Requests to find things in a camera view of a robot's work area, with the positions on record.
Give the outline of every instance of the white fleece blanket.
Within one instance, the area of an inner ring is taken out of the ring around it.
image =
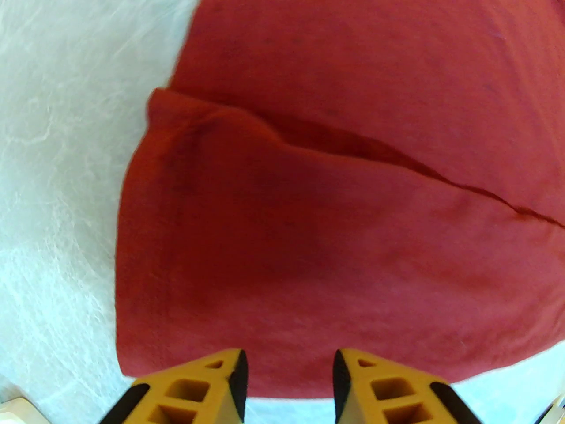
[[[114,346],[121,180],[145,101],[197,0],[0,0],[0,401],[96,424],[130,380]],[[530,424],[565,344],[456,389],[485,424]],[[250,400],[248,424],[333,422],[331,401]]]

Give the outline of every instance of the red fabric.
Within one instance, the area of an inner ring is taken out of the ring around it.
[[[356,347],[461,380],[565,338],[560,0],[202,0],[125,178],[117,349],[331,396]]]

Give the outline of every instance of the white object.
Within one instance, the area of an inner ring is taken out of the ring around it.
[[[48,420],[24,398],[0,405],[0,424],[49,424]]]
[[[559,424],[563,422],[562,420],[565,417],[565,408],[563,406],[565,406],[565,394],[553,401],[551,408],[544,412],[545,416],[543,416],[539,424]]]

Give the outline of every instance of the yellow object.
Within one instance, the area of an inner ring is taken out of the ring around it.
[[[241,424],[247,384],[245,352],[218,352],[136,380],[100,424]],[[480,424],[441,378],[354,349],[333,389],[338,424]]]
[[[245,352],[229,349],[136,380],[100,424],[241,424]]]
[[[333,387],[339,424],[480,424],[444,379],[358,350],[337,351]]]

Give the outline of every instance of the white fluffy surface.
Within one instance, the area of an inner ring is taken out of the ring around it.
[[[121,180],[145,101],[197,0],[0,0],[0,401],[95,424],[129,384],[114,347]],[[565,344],[458,385],[486,424],[529,424]],[[333,422],[330,401],[253,400],[249,424]]]

